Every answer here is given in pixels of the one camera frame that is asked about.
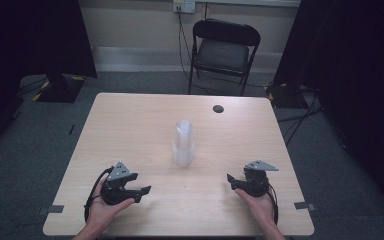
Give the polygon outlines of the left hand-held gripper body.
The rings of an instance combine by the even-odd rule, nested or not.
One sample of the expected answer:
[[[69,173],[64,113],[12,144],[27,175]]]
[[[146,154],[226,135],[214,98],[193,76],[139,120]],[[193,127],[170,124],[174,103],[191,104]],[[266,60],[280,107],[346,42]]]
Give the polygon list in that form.
[[[125,186],[128,183],[123,182],[123,177],[130,174],[131,171],[123,162],[118,162],[107,176],[100,194],[104,202],[108,205],[117,205],[126,199]]]

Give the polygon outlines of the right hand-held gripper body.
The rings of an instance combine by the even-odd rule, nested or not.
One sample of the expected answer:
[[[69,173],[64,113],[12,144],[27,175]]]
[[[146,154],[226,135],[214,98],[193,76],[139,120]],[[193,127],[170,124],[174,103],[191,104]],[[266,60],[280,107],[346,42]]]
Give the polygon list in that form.
[[[245,177],[244,191],[253,197],[260,197],[269,192],[270,183],[267,177],[268,171],[278,171],[278,168],[262,160],[247,163],[244,168],[255,169],[253,177]]]

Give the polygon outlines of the stack of clear cups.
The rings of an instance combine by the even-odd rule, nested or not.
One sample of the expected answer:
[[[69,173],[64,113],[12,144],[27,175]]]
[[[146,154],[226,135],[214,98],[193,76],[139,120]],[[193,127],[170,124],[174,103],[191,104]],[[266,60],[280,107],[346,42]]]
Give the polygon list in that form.
[[[188,120],[176,123],[173,140],[173,162],[182,168],[189,167],[194,159],[193,125]]]

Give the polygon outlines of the person's right hand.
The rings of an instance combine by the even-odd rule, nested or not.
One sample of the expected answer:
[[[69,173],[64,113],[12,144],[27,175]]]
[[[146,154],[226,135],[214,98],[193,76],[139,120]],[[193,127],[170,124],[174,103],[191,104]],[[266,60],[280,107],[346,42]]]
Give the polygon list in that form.
[[[274,207],[267,194],[261,197],[252,197],[241,189],[235,189],[234,192],[248,205],[251,214],[265,235],[276,228]]]

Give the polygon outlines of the person's left hand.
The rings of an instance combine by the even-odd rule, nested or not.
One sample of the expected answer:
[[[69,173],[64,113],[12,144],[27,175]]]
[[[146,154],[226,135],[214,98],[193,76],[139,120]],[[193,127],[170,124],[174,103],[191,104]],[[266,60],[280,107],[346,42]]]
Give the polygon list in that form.
[[[98,232],[103,232],[106,230],[118,213],[135,202],[134,199],[129,198],[119,204],[108,205],[100,196],[103,183],[104,179],[101,179],[94,193],[92,194],[89,217],[86,221],[87,227],[91,227],[93,230]]]

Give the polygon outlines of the grey tape piece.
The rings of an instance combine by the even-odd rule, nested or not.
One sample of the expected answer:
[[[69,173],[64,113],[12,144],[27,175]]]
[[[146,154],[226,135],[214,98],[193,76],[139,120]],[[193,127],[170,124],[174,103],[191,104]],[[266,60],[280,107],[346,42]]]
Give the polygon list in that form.
[[[62,213],[64,209],[63,205],[51,205],[47,207],[42,207],[39,211],[38,214],[42,216],[46,216],[49,213]]]
[[[300,209],[307,209],[308,211],[315,211],[316,210],[316,205],[313,203],[295,202],[294,206],[295,206],[296,210],[300,210]]]

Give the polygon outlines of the black stand base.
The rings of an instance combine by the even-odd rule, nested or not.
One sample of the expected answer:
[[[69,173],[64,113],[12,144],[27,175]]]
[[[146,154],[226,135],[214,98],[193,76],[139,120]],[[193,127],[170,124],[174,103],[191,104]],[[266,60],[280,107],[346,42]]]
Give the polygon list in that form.
[[[300,107],[298,91],[287,84],[270,84],[265,88],[265,93],[275,108],[297,109]]]
[[[85,78],[81,76],[47,74],[44,84],[33,97],[37,102],[74,103]]]

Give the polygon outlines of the black folding chair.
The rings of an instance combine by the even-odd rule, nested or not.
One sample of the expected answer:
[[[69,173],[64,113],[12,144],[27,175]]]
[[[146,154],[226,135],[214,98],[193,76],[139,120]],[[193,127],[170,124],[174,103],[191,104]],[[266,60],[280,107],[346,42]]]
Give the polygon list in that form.
[[[247,24],[217,19],[203,19],[194,24],[188,93],[191,93],[194,71],[207,71],[240,77],[244,94],[260,33]]]

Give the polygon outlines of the dark curtain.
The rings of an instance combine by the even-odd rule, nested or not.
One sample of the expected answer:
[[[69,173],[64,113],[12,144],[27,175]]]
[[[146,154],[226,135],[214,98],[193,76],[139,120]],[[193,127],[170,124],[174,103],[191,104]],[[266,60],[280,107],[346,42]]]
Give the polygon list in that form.
[[[384,195],[384,0],[300,0],[274,82],[319,90]]]
[[[79,0],[0,0],[0,133],[40,74],[97,75]]]

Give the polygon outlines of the white wall socket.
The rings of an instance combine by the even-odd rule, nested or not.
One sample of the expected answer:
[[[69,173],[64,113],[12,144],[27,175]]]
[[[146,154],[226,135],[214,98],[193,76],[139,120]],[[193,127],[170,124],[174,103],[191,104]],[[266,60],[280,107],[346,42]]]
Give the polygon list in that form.
[[[173,11],[175,13],[194,14],[196,2],[194,0],[173,0]]]

